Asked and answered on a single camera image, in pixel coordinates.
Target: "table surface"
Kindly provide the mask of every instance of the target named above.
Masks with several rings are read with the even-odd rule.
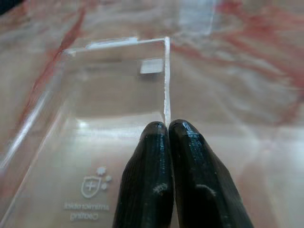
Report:
[[[256,228],[302,227],[304,2],[138,4],[32,0],[0,17],[1,145],[22,126],[64,49],[169,36],[171,119],[187,119],[205,136]]]

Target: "clear plastic container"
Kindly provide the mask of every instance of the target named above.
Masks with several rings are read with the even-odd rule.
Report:
[[[111,227],[142,130],[170,123],[169,54],[169,38],[66,50],[1,157],[0,227]]]

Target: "red marble vein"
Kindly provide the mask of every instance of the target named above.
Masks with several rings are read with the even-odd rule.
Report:
[[[239,18],[243,22],[243,27],[235,31],[216,34],[213,37],[222,39],[238,50],[266,61],[280,70],[282,74],[276,74],[273,71],[251,64],[240,64],[234,61],[205,57],[199,51],[188,47],[176,47],[172,45],[172,49],[204,61],[224,65],[231,64],[255,70],[271,80],[277,80],[282,78],[282,76],[289,78],[291,86],[298,89],[299,97],[286,110],[281,120],[275,123],[275,126],[290,123],[296,118],[298,109],[304,98],[304,68],[302,66],[302,62],[304,62],[304,49],[290,44],[279,33],[284,31],[304,31],[304,16],[294,15],[275,6],[267,6],[262,8],[257,14],[249,14],[242,7],[240,1],[233,0],[225,1],[216,7],[217,12]],[[284,54],[286,60],[282,60],[273,53],[265,53],[262,48],[253,47],[244,41],[244,39],[254,41],[255,44],[260,43],[263,46],[271,47]]]
[[[29,111],[31,110],[32,106],[36,103],[37,98],[38,98],[38,96],[40,95],[40,92],[41,92],[41,90],[40,90],[41,87],[44,86],[47,83],[47,81],[50,79],[50,77],[53,76],[54,66],[60,60],[62,51],[69,48],[75,42],[77,37],[79,36],[81,25],[84,21],[85,15],[86,15],[85,10],[86,9],[84,7],[82,7],[79,10],[79,18],[78,18],[77,22],[66,33],[66,35],[64,36],[59,48],[56,50],[56,52],[54,53],[51,60],[47,63],[43,72],[40,74],[40,76],[35,81],[32,89],[30,91],[27,104],[26,104],[26,106],[25,106],[25,108],[24,108],[24,110],[21,114],[21,117],[19,119],[18,126],[20,126],[23,123],[24,119],[29,114]]]

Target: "transparent plastic tray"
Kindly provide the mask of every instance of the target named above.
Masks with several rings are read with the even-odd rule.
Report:
[[[66,50],[1,157],[1,228],[108,228],[146,124],[170,122],[169,38]]]

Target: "shield logo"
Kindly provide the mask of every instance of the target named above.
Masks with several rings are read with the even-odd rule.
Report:
[[[84,177],[84,182],[81,185],[81,194],[87,199],[92,198],[100,189],[100,183],[100,177]]]

